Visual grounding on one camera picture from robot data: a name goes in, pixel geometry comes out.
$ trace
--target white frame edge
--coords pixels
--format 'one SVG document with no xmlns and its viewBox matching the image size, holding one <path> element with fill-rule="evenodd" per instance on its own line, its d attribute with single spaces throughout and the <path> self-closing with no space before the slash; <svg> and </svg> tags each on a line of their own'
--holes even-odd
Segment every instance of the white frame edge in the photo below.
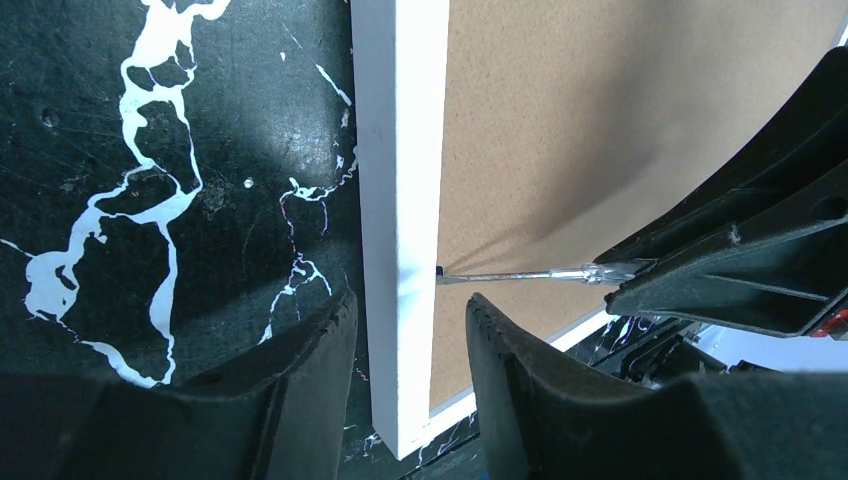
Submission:
<svg viewBox="0 0 848 480">
<path fill-rule="evenodd" d="M 351 0 L 371 416 L 398 459 L 476 411 L 471 388 L 430 411 L 449 0 Z M 609 322 L 599 307 L 561 351 Z"/>
</svg>

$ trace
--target brown board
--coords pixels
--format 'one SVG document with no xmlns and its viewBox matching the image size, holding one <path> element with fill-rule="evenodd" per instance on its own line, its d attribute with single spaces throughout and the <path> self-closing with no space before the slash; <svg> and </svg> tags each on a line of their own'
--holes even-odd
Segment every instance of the brown board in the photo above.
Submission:
<svg viewBox="0 0 848 480">
<path fill-rule="evenodd" d="M 844 1 L 453 0 L 439 264 L 485 273 L 592 260 L 738 151 L 834 44 L 845 13 Z M 432 407 L 471 384 L 474 291 L 540 337 L 605 293 L 438 286 Z"/>
</svg>

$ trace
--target black marble surface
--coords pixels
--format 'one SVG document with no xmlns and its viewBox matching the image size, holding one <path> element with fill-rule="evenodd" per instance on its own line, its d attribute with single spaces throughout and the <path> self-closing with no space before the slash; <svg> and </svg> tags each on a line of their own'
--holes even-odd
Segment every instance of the black marble surface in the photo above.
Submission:
<svg viewBox="0 0 848 480">
<path fill-rule="evenodd" d="M 0 5 L 0 367 L 179 384 L 363 300 L 346 1 Z M 473 478 L 473 416 L 374 434 L 360 305 L 339 478 Z"/>
</svg>

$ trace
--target screwdriver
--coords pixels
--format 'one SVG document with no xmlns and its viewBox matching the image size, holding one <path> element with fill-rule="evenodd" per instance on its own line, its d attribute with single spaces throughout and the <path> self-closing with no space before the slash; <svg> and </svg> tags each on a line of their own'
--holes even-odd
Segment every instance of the screwdriver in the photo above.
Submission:
<svg viewBox="0 0 848 480">
<path fill-rule="evenodd" d="M 436 285 L 453 285 L 469 282 L 499 282 L 505 280 L 548 279 L 558 281 L 575 281 L 586 285 L 612 285 L 636 278 L 636 271 L 645 266 L 644 263 L 610 263 L 599 265 L 587 263 L 578 268 L 555 268 L 544 272 L 492 273 L 482 275 L 446 275 L 444 269 L 436 267 Z"/>
</svg>

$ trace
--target white frame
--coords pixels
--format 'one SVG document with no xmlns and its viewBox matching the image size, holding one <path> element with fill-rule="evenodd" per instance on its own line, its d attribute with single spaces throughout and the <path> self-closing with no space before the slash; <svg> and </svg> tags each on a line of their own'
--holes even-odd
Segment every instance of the white frame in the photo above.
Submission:
<svg viewBox="0 0 848 480">
<path fill-rule="evenodd" d="M 372 422 L 398 459 L 476 411 L 470 387 L 430 411 L 448 18 L 449 0 L 351 0 Z"/>
</svg>

